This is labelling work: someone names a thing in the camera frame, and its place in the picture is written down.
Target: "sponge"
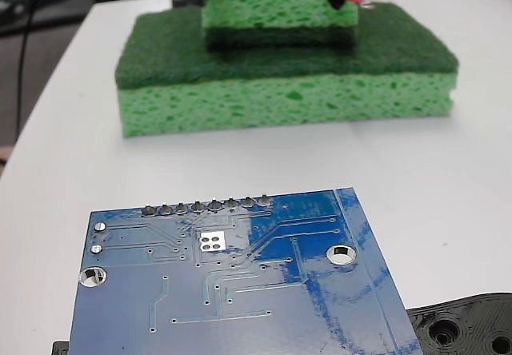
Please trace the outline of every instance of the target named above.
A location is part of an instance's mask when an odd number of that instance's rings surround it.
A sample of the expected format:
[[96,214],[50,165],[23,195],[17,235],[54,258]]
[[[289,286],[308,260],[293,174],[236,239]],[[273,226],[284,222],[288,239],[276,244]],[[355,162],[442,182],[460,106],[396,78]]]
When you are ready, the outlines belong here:
[[458,61],[428,29],[381,3],[358,38],[209,53],[199,8],[143,15],[116,71],[123,133],[448,115]]
[[208,0],[202,11],[206,45],[353,46],[358,8],[334,10],[327,0]]

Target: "black cable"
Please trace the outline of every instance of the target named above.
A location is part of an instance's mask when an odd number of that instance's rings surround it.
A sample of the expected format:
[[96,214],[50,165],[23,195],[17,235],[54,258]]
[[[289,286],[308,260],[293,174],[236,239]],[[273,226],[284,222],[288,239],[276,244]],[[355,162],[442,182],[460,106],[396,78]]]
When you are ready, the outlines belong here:
[[18,89],[16,93],[16,141],[19,138],[19,134],[22,132],[23,66],[25,65],[26,42],[28,40],[29,33],[32,28],[32,20],[34,19],[35,11],[38,8],[38,2],[39,0],[33,0],[32,3],[30,4],[29,16],[28,19],[26,20],[25,31],[23,32],[22,48],[19,54]]

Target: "blue circuit board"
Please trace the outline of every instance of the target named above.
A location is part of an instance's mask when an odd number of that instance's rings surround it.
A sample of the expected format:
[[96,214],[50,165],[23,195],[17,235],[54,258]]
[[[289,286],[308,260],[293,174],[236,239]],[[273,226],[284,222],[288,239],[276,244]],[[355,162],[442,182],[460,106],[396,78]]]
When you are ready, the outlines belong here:
[[90,216],[70,355],[422,354],[352,189]]

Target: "table surface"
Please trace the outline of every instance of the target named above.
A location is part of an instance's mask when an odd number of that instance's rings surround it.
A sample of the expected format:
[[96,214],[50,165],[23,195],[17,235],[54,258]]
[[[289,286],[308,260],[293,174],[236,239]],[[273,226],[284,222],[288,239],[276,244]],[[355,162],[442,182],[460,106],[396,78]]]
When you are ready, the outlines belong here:
[[135,17],[170,0],[96,5],[0,181],[2,353],[69,339],[90,211],[146,203],[353,186],[406,308],[512,292],[512,0],[390,1],[460,59],[450,118],[132,139],[114,69]]

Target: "screw hole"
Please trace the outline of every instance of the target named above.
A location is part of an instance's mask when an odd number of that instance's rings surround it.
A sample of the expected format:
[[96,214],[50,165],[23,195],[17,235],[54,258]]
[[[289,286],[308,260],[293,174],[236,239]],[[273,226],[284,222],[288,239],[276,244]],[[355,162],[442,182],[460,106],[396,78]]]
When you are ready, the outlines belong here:
[[452,321],[446,319],[436,321],[429,328],[429,335],[438,345],[450,345],[458,339],[460,330]]
[[80,273],[78,280],[85,287],[98,287],[106,280],[106,271],[101,267],[89,267]]
[[512,343],[506,337],[497,337],[493,340],[492,348],[496,353],[505,354],[509,353],[512,349]]
[[333,245],[327,250],[327,258],[335,265],[349,265],[356,257],[355,249],[348,245]]

